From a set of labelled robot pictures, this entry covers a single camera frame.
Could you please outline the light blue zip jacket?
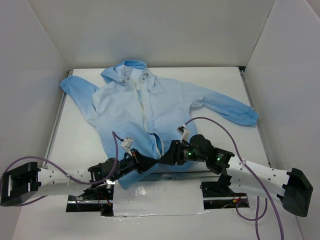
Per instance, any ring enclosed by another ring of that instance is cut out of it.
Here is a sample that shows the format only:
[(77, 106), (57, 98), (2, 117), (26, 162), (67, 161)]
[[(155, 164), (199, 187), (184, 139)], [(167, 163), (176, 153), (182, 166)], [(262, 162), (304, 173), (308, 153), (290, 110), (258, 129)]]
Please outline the light blue zip jacket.
[(177, 128), (190, 121), (192, 108), (205, 107), (224, 119), (245, 127), (257, 124), (258, 114), (246, 105), (214, 90), (159, 77), (146, 63), (126, 60), (101, 72), (105, 85), (98, 87), (78, 76), (69, 76), (60, 87), (72, 98), (85, 120), (97, 131), (108, 157), (120, 157), (113, 134), (132, 138), (142, 155), (159, 159), (178, 138)]

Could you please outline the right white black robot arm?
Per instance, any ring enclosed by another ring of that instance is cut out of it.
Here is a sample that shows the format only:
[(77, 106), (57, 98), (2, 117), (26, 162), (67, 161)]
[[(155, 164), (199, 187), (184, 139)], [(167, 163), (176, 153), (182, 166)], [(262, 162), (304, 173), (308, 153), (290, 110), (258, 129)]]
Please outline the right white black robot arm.
[(271, 198), (289, 213), (306, 217), (313, 186), (299, 169), (280, 170), (240, 158), (227, 150), (214, 147), (203, 135), (197, 134), (186, 143), (173, 140), (159, 163), (169, 166), (203, 162), (219, 175), (218, 192), (223, 196), (246, 193)]

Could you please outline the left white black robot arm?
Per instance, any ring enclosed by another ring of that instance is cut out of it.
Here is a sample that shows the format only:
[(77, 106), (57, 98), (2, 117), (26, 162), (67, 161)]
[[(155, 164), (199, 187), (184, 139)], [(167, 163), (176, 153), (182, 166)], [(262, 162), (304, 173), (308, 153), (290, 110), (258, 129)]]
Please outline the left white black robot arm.
[(121, 161), (109, 158), (88, 169), (60, 170), (38, 167), (37, 162), (27, 162), (1, 176), (0, 205), (24, 206), (33, 198), (72, 195), (91, 200), (120, 178), (137, 173), (142, 175), (157, 164), (157, 159), (144, 156), (136, 149), (125, 153)]

